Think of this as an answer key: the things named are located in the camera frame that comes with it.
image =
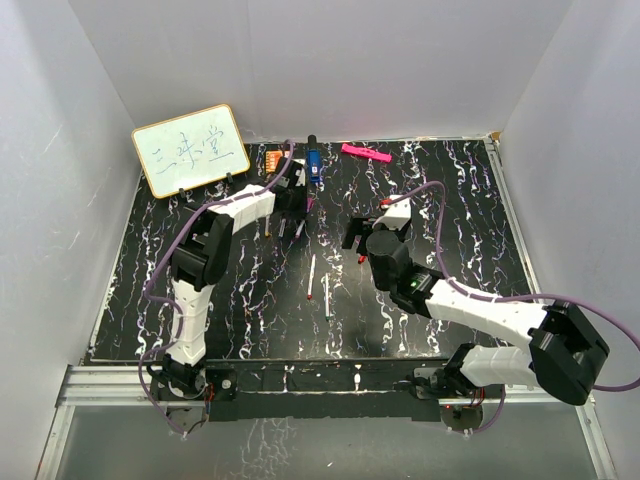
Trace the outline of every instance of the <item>white marker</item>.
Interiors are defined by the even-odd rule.
[[[309,271],[309,288],[307,289],[307,300],[311,300],[311,287],[313,287],[313,274],[316,271],[316,254],[311,257],[311,270]]]
[[[324,318],[328,322],[331,314],[329,313],[329,274],[324,276]]]
[[[287,219],[283,218],[282,220],[280,220],[280,233],[278,233],[278,237],[282,238],[282,235],[284,235],[284,227],[287,226]]]
[[[296,230],[296,240],[300,238],[303,228],[304,228],[304,220],[300,222],[300,225],[298,225],[298,229]]]

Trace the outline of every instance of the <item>whiteboard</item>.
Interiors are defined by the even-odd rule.
[[[131,134],[151,192],[174,195],[249,170],[249,157],[228,105],[189,113]]]

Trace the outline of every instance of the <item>pink object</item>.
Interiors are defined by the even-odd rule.
[[[377,160],[378,162],[391,163],[391,154],[380,153],[370,148],[354,147],[346,143],[342,144],[342,153],[350,153],[351,155],[357,155],[359,157],[370,158],[371,160]]]

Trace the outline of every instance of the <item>marble tabletop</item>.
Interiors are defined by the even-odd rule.
[[[227,274],[209,305],[207,358],[326,359],[360,357],[448,357],[464,342],[496,345],[496,339],[438,319],[408,315],[375,290],[368,264],[355,250],[342,250],[350,215],[379,215],[378,203],[427,180],[448,187],[442,230],[444,260],[452,275],[472,287],[502,295],[529,291],[496,177],[481,140],[354,143],[391,153],[383,164],[340,153],[340,144],[320,144],[319,186],[300,239],[293,223],[278,237],[264,235],[257,221],[233,239]],[[295,157],[304,158],[304,145]],[[223,198],[265,177],[265,152],[275,144],[246,145],[251,169],[188,192],[205,202]],[[85,363],[133,362],[168,340],[170,308],[149,304],[142,288],[185,221],[177,197],[157,200],[140,180],[121,251]],[[415,261],[436,268],[434,235],[441,198],[426,191],[412,199],[408,245]],[[313,299],[307,300],[311,257],[316,254]],[[325,320],[320,279],[329,274],[331,317]],[[169,275],[155,293],[170,294]]]

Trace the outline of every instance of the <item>white wall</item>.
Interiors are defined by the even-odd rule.
[[[640,4],[577,1],[503,134],[507,182],[545,291],[596,303],[640,334]],[[640,375],[640,354],[597,324],[612,349],[601,383]],[[638,478],[640,391],[597,394],[621,479]]]
[[[0,0],[0,476],[33,478],[131,206],[131,119],[64,0]]]
[[[502,130],[571,0],[70,0],[136,125],[245,141]]]

